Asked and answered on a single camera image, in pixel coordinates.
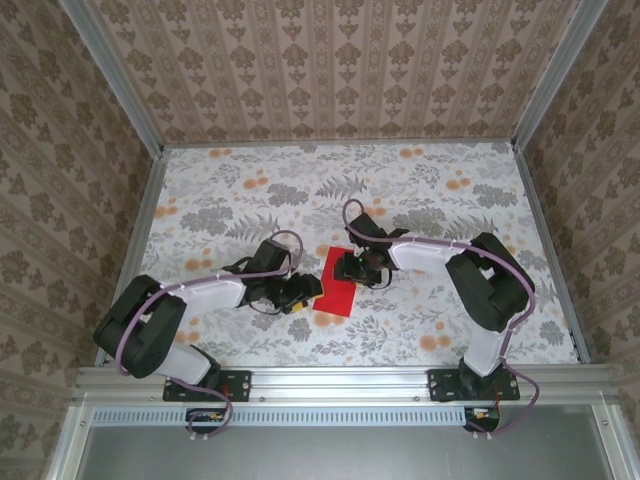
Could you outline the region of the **red paper sheet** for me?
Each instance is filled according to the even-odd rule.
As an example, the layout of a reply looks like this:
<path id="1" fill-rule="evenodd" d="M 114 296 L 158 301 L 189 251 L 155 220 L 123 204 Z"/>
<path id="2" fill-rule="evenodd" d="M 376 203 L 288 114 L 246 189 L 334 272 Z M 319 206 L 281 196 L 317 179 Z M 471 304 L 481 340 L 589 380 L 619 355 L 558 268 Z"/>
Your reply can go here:
<path id="1" fill-rule="evenodd" d="M 334 278 L 334 267 L 345 253 L 352 253 L 352 250 L 336 246 L 328 248 L 321 274 L 324 293 L 314 300 L 313 309 L 315 311 L 340 317 L 351 315 L 356 295 L 356 284 Z"/>

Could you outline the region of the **grey metal sheet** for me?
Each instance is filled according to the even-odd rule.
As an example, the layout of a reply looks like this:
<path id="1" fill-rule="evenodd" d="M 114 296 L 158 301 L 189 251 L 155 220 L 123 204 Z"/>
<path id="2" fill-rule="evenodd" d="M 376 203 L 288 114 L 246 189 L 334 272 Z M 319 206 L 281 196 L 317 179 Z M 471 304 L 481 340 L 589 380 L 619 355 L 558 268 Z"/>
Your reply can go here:
<path id="1" fill-rule="evenodd" d="M 91 431 L 78 480 L 613 480 L 589 408 L 537 407 L 511 431 L 236 427 Z"/>

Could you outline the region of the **floral patterned table cover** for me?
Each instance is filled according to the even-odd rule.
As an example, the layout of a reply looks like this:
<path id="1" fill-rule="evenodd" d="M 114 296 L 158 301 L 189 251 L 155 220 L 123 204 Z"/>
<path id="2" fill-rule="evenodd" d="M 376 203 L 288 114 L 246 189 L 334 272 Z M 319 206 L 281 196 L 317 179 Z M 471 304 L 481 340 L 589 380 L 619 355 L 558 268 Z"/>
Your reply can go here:
<path id="1" fill-rule="evenodd" d="M 467 241 L 496 235 L 531 276 L 534 314 L 514 332 L 514 364 L 578 359 L 565 300 L 548 267 L 510 146 L 498 143 L 303 145 L 169 150 L 149 212 L 143 273 L 171 284 L 207 276 L 255 252 L 270 234 L 320 275 L 348 247 L 343 219 L 365 210 L 386 230 Z M 341 314 L 305 308 L 225 309 L 186 317 L 175 339 L 226 366 L 454 364 L 472 321 L 449 279 L 398 272 L 360 288 Z"/>

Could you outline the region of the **small black electronics board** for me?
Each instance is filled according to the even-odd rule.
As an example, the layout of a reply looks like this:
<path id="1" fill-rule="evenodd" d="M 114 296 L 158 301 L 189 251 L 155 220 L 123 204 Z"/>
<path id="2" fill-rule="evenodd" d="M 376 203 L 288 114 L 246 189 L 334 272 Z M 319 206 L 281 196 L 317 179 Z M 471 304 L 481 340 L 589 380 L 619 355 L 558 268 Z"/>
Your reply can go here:
<path id="1" fill-rule="evenodd" d="M 469 407 L 464 409 L 466 424 L 464 428 L 469 432 L 493 432 L 500 422 L 500 411 L 496 407 Z"/>
<path id="2" fill-rule="evenodd" d="M 196 435 L 210 435 L 224 422 L 225 408 L 188 409 L 185 414 L 186 428 L 191 429 Z"/>

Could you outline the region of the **wide aluminium cross rail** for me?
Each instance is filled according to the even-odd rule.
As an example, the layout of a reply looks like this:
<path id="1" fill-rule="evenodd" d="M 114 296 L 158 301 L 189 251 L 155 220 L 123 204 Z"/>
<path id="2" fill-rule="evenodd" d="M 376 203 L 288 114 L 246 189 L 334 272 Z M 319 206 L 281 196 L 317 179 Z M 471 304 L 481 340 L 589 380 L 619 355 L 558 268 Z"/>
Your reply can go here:
<path id="1" fill-rule="evenodd" d="M 252 367 L 251 404 L 338 406 L 411 405 L 430 402 L 429 366 Z M 594 364 L 517 365 L 540 388 L 539 405 L 595 405 L 619 402 L 607 367 Z M 102 406 L 160 405 L 165 380 L 137 380 L 111 366 L 83 368 L 72 402 Z"/>

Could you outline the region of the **thin aluminium rail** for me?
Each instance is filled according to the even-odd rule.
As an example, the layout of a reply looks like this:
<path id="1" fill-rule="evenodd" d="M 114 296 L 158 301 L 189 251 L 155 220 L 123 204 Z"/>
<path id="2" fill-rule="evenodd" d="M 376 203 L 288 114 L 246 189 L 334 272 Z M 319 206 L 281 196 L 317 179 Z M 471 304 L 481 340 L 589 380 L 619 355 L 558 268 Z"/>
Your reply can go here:
<path id="1" fill-rule="evenodd" d="M 514 141 L 507 137 L 497 138 L 395 138 L 395 139 L 339 139 L 339 140 L 301 140 L 301 141 L 256 141 L 256 142 L 210 142 L 210 143 L 184 143 L 184 144 L 165 144 L 164 151 L 173 151 L 181 149 L 214 149 L 214 148 L 258 148 L 258 147 L 318 147 L 318 146 L 354 146 L 354 145 L 436 145 L 436 144 L 490 144 L 499 143 L 507 144 L 510 148 L 514 145 Z"/>

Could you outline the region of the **aluminium side rail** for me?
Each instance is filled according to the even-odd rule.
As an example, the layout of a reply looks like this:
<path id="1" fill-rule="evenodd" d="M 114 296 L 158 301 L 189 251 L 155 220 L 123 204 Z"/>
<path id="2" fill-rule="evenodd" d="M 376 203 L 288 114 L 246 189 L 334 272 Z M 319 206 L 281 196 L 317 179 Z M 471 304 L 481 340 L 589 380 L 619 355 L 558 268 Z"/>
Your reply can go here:
<path id="1" fill-rule="evenodd" d="M 166 148 L 160 147 L 159 153 L 153 158 L 137 217 L 131 232 L 124 263 L 120 271 L 114 291 L 112 304 L 123 293 L 129 282 L 139 273 L 147 239 L 153 223 L 155 209 L 164 184 L 168 158 Z"/>
<path id="2" fill-rule="evenodd" d="M 546 255 L 547 264 L 553 279 L 557 298 L 562 308 L 564 318 L 567 321 L 567 328 L 577 352 L 580 363 L 590 364 L 592 362 L 584 335 L 576 315 L 576 311 L 564 279 L 563 271 L 559 263 L 553 241 L 544 217 L 544 212 L 539 201 L 531 173 L 529 171 L 525 155 L 520 147 L 514 148 L 514 158 L 521 176 L 521 180 L 526 192 L 531 212 L 535 220 L 538 235 L 540 237 L 543 251 Z"/>

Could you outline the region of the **aluminium lower frame rail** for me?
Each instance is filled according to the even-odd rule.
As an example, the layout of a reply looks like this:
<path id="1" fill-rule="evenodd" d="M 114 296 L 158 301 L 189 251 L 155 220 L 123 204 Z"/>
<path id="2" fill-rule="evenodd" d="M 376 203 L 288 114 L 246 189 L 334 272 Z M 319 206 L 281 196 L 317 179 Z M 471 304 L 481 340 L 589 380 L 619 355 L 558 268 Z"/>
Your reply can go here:
<path id="1" fill-rule="evenodd" d="M 640 480 L 640 458 L 620 406 L 593 405 L 592 412 L 613 479 Z"/>
<path id="2" fill-rule="evenodd" d="M 46 480 L 76 480 L 91 429 L 92 413 L 92 407 L 68 408 Z"/>

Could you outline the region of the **aluminium upright post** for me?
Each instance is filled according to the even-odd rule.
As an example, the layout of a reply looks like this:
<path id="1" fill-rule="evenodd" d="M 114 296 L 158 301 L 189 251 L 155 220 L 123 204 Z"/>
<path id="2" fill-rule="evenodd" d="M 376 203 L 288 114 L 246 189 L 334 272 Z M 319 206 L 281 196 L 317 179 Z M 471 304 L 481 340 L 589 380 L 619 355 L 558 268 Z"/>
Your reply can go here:
<path id="1" fill-rule="evenodd" d="M 511 136 L 515 153 L 522 152 L 531 140 L 607 3 L 608 0 L 580 1 Z"/>
<path id="2" fill-rule="evenodd" d="M 101 70 L 140 140 L 153 160 L 162 155 L 164 141 L 129 79 L 125 64 L 112 46 L 87 0 L 59 0 Z"/>

